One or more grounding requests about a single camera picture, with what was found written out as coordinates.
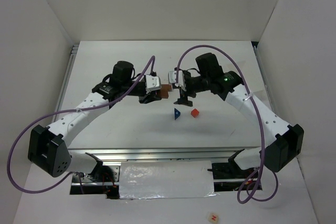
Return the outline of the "white perforated plastic basket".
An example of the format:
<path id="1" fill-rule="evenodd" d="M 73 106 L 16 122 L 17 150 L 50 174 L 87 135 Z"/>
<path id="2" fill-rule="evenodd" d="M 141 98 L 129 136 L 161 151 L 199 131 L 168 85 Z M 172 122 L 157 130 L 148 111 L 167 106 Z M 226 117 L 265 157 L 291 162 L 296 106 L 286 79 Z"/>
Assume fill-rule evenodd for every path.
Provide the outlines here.
<path id="1" fill-rule="evenodd" d="M 250 91 L 260 100 L 267 101 L 267 92 L 257 61 L 242 60 L 238 61 L 237 65 L 243 73 Z"/>

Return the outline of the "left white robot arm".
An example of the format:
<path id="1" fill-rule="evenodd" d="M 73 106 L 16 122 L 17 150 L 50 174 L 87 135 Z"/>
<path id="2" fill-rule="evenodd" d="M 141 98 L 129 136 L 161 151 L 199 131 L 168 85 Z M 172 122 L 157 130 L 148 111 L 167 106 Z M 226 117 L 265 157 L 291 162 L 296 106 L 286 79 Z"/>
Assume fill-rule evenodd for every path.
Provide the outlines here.
<path id="1" fill-rule="evenodd" d="M 141 104 L 161 99 L 158 95 L 161 80 L 156 73 L 141 74 L 133 80 L 133 69 L 133 64 L 118 61 L 112 73 L 105 76 L 73 112 L 46 127 L 35 126 L 30 134 L 28 159 L 52 177 L 65 172 L 96 176 L 102 170 L 102 160 L 90 153 L 69 152 L 76 136 L 127 95 L 138 97 Z"/>

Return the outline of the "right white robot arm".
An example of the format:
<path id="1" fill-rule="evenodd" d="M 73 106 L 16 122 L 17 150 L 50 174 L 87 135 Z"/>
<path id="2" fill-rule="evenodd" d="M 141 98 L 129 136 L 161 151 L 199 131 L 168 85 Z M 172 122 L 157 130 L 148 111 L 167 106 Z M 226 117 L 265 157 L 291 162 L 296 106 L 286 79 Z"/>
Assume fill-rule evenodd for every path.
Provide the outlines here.
<path id="1" fill-rule="evenodd" d="M 300 154 L 304 130 L 299 124 L 290 125 L 256 96 L 248 93 L 242 77 L 234 71 L 224 72 L 214 54 L 203 54 L 196 58 L 196 63 L 198 76 L 193 77 L 188 71 L 177 69 L 168 73 L 169 83 L 180 91 L 176 104 L 192 106 L 188 98 L 210 91 L 233 106 L 263 133 L 265 147 L 237 151 L 229 158 L 233 169 L 248 170 L 263 164 L 277 173 Z"/>

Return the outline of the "brown arch wood block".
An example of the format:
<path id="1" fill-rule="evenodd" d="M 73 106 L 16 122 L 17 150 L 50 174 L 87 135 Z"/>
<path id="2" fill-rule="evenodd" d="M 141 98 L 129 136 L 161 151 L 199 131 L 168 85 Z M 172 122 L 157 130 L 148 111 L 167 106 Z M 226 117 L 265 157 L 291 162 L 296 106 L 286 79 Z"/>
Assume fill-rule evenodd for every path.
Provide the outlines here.
<path id="1" fill-rule="evenodd" d="M 170 84 L 163 84 L 160 89 L 160 97 L 162 99 L 169 98 L 169 92 L 172 91 L 172 86 Z"/>

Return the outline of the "red cube wood block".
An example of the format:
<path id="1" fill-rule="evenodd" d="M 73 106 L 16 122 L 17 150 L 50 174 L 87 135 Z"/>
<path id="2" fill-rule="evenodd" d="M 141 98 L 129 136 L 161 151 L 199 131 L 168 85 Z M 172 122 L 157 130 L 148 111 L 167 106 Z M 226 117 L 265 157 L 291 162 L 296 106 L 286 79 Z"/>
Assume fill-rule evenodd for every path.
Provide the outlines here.
<path id="1" fill-rule="evenodd" d="M 198 117 L 199 116 L 199 110 L 193 109 L 191 111 L 191 116 L 194 117 L 194 118 Z"/>

